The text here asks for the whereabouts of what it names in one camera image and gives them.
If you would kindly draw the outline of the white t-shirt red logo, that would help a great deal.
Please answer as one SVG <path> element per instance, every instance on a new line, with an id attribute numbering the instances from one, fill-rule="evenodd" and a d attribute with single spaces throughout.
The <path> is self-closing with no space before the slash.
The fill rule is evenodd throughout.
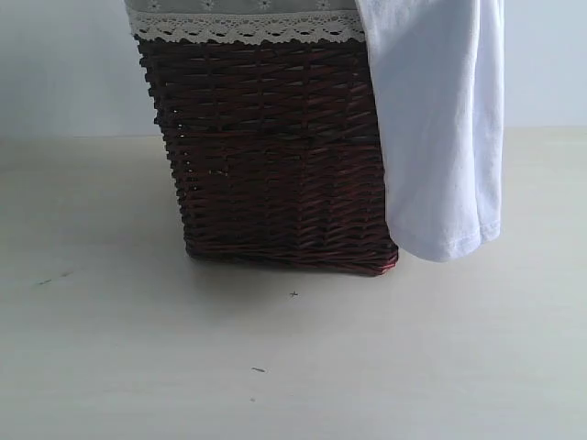
<path id="1" fill-rule="evenodd" d="M 360 1 L 392 240 L 424 260 L 501 231 L 504 3 Z"/>

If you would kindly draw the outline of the dark brown wicker basket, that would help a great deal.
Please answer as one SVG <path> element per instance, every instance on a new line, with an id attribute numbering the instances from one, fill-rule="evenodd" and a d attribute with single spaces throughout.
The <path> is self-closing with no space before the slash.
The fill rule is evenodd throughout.
<path id="1" fill-rule="evenodd" d="M 378 276 L 399 257 L 363 42 L 138 41 L 195 259 Z"/>

